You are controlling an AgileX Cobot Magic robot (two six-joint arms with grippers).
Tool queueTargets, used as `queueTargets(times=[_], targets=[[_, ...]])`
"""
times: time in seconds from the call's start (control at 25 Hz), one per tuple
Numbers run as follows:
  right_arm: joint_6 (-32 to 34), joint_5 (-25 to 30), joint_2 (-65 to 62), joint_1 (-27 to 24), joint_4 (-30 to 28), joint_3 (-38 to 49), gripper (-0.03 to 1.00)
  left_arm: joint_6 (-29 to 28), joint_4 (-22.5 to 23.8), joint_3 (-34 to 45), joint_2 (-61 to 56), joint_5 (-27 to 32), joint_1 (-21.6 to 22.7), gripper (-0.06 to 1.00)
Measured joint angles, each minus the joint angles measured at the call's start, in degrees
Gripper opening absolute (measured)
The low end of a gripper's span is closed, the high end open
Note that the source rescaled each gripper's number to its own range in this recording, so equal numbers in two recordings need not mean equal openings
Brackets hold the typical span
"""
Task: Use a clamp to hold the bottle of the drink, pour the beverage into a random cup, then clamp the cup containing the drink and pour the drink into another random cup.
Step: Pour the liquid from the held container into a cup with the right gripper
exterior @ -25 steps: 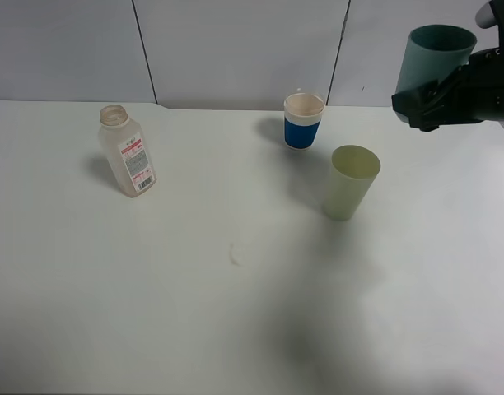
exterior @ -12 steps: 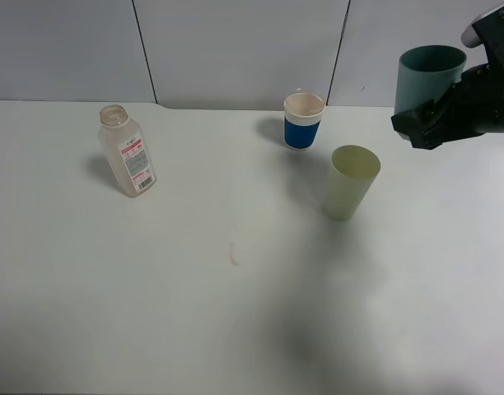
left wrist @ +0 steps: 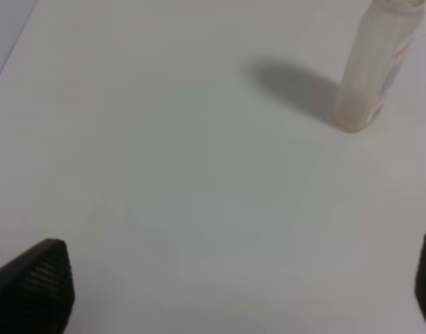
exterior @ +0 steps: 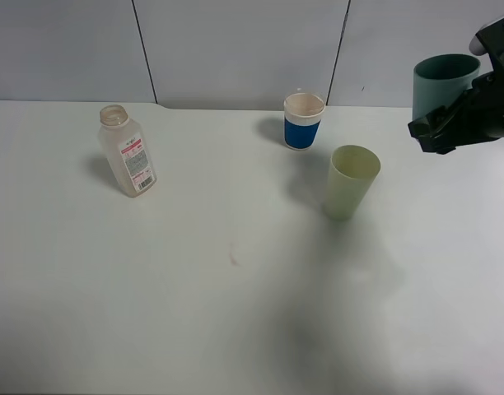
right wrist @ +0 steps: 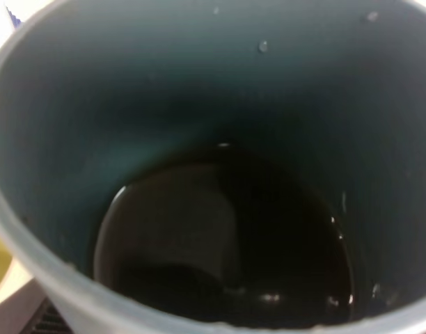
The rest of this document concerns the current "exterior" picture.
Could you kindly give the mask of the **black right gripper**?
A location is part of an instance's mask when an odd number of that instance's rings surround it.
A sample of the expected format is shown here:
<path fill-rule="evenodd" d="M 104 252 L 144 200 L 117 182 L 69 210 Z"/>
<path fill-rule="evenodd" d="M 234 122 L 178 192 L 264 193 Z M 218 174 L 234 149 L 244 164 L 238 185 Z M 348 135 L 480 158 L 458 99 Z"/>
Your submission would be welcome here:
<path fill-rule="evenodd" d="M 445 155 L 458 146 L 504 138 L 504 53 L 492 55 L 492 71 L 472 82 L 472 92 L 461 93 L 408 124 L 409 134 L 422 151 Z"/>

